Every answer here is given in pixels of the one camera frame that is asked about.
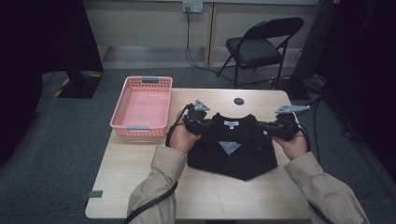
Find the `basket handle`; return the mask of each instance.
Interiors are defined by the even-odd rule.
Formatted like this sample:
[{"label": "basket handle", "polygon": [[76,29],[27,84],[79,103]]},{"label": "basket handle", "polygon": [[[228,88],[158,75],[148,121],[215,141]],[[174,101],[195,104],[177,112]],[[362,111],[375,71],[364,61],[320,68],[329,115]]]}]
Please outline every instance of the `basket handle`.
[{"label": "basket handle", "polygon": [[159,77],[142,77],[143,83],[160,83]]},{"label": "basket handle", "polygon": [[130,130],[130,131],[148,131],[149,130],[149,126],[128,125],[128,126],[126,126],[126,130]]}]

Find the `black t-shirt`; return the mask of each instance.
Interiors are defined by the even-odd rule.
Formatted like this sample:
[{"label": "black t-shirt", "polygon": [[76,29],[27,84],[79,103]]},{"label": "black t-shirt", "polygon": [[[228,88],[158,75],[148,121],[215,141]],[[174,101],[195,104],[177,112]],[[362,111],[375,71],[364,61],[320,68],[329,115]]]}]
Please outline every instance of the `black t-shirt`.
[{"label": "black t-shirt", "polygon": [[277,167],[272,138],[256,127],[253,115],[229,119],[219,113],[188,154],[190,167],[249,180]]}]

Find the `black cable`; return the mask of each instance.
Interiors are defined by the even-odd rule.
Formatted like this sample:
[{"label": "black cable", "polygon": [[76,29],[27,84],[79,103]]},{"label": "black cable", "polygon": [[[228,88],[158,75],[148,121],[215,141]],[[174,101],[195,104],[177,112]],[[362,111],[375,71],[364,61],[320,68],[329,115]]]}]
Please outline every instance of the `black cable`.
[{"label": "black cable", "polygon": [[172,188],[170,188],[168,191],[165,192],[165,194],[161,195],[160,197],[143,204],[142,206],[138,207],[136,210],[134,210],[123,222],[122,224],[128,224],[130,223],[135,217],[137,217],[140,213],[146,211],[149,209],[151,206],[153,206],[156,203],[159,203],[160,201],[166,199],[167,197],[171,196],[177,188],[177,182],[174,184]]},{"label": "black cable", "polygon": [[317,110],[318,110],[318,106],[315,106],[314,116],[313,116],[314,117],[314,136],[315,136],[315,147],[317,148],[318,163],[319,163],[319,165],[321,165],[319,145],[318,145],[318,133],[317,133],[317,118],[316,118]]},{"label": "black cable", "polygon": [[[322,93],[317,99],[315,99],[315,100],[309,102],[309,103],[306,104],[306,105],[310,105],[311,107],[312,107],[312,106],[321,106],[321,105],[319,104],[319,102],[320,102],[320,100],[321,100],[322,98],[324,98],[324,97],[325,97],[325,93]],[[331,114],[337,116],[338,118],[340,118],[340,119],[346,124],[346,126],[347,126],[347,128],[350,130],[352,136],[348,136],[348,135],[347,135],[347,132],[343,132],[343,136],[344,136],[344,137],[347,137],[347,138],[361,137],[361,134],[359,134],[357,131],[355,131],[355,130],[353,129],[353,127],[349,124],[349,122],[347,121],[346,118],[344,118],[343,116],[341,116],[341,115],[339,115],[339,114],[337,114],[337,113],[335,113],[335,112],[332,112],[332,111],[330,111],[330,110],[328,110],[328,109],[325,109],[325,110],[326,110],[328,113],[331,113]]]},{"label": "black cable", "polygon": [[331,220],[329,220],[316,206],[314,206],[311,202],[308,202],[309,206],[314,210],[314,212],[320,217],[325,223],[333,224]]},{"label": "black cable", "polygon": [[300,57],[298,57],[298,55],[301,54],[302,51],[303,51],[302,49],[299,49],[298,52],[294,55],[295,60],[298,61],[300,59]]},{"label": "black cable", "polygon": [[[184,106],[183,110],[180,112],[180,115],[178,116],[178,118],[176,119],[175,123],[173,126],[170,127],[168,134],[166,135],[166,140],[165,140],[165,146],[169,147],[169,143],[170,143],[170,139],[172,136],[172,133],[174,131],[174,129],[176,128],[177,125],[179,125],[179,121],[180,119],[183,117],[184,112],[186,111],[186,109],[189,106],[186,105]],[[171,196],[175,190],[177,188],[177,182],[175,183],[174,186],[172,186],[172,188],[170,188],[168,191],[166,191],[163,195],[159,196],[158,198],[153,199],[152,201],[143,204],[142,206],[138,207],[136,210],[134,210],[123,222],[122,224],[128,224],[130,223],[135,217],[137,217],[140,213],[146,211],[147,209],[149,209],[151,206],[153,206],[156,203],[161,202],[162,200],[166,199],[167,197]]]},{"label": "black cable", "polygon": [[306,150],[309,152],[309,151],[311,151],[311,141],[309,139],[308,130],[302,124],[299,123],[298,125],[300,126],[299,127],[300,132],[303,134],[303,136],[305,138]]},{"label": "black cable", "polygon": [[196,68],[200,68],[194,60],[191,57],[191,51],[190,51],[190,8],[186,7],[186,16],[187,16],[187,47],[186,47],[186,58],[187,62],[192,66]]},{"label": "black cable", "polygon": [[306,113],[308,113],[308,112],[309,112],[309,110],[305,110],[305,111],[299,112],[298,114],[297,114],[297,112],[296,112],[295,114],[296,114],[296,116],[298,117],[298,116],[303,115],[303,114],[306,114]]}]

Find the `gray carpet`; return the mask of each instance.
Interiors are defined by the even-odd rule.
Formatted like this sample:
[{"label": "gray carpet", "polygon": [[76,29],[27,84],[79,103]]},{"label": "gray carpet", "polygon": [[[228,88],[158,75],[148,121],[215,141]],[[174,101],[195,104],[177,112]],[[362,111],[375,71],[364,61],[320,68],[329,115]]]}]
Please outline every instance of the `gray carpet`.
[{"label": "gray carpet", "polygon": [[[228,76],[232,73],[232,68],[224,72]],[[241,77],[246,73],[248,78],[271,77],[276,70],[261,68],[257,73],[241,72]],[[37,108],[38,116],[11,159],[0,167],[0,223],[120,223],[88,219],[85,203],[78,197],[92,190],[110,136],[110,118],[125,78],[132,75],[172,77],[174,87],[233,86],[223,77],[196,68],[106,70],[91,99],[61,99],[53,95],[66,79],[65,73],[55,73],[51,79],[45,74],[43,82],[49,82]],[[246,88],[270,87],[263,83]],[[307,102],[293,101],[296,105]],[[354,189],[371,222],[396,223],[395,189],[390,189],[394,183],[367,144],[342,135],[346,125],[326,102],[320,103],[316,114],[318,149],[313,110],[298,118],[311,136],[316,155],[319,149],[324,170]]]}]

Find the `power outlet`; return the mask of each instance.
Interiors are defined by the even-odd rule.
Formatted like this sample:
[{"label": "power outlet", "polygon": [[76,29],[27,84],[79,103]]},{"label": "power outlet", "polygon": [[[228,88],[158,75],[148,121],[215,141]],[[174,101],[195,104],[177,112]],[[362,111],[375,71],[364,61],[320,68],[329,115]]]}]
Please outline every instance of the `power outlet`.
[{"label": "power outlet", "polygon": [[203,2],[193,2],[193,1],[183,1],[182,2],[182,9],[183,12],[194,12],[194,13],[202,13],[204,10],[204,3]]},{"label": "power outlet", "polygon": [[182,12],[192,12],[192,1],[183,1],[181,3],[181,11]]},{"label": "power outlet", "polygon": [[192,2],[192,12],[202,13],[203,9],[203,2]]}]

